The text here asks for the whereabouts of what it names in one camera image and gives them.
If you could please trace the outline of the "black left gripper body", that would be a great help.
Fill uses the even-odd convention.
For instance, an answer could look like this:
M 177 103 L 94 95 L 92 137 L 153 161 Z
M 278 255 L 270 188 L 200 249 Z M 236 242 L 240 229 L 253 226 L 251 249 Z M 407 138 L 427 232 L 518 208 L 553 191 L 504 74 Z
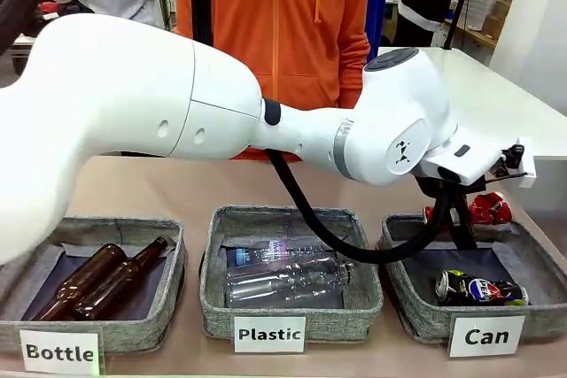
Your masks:
M 470 189 L 459 183 L 432 177 L 416 176 L 416 182 L 425 196 L 435 200 L 443 200 L 449 204 L 454 202 L 458 196 L 466 196 Z

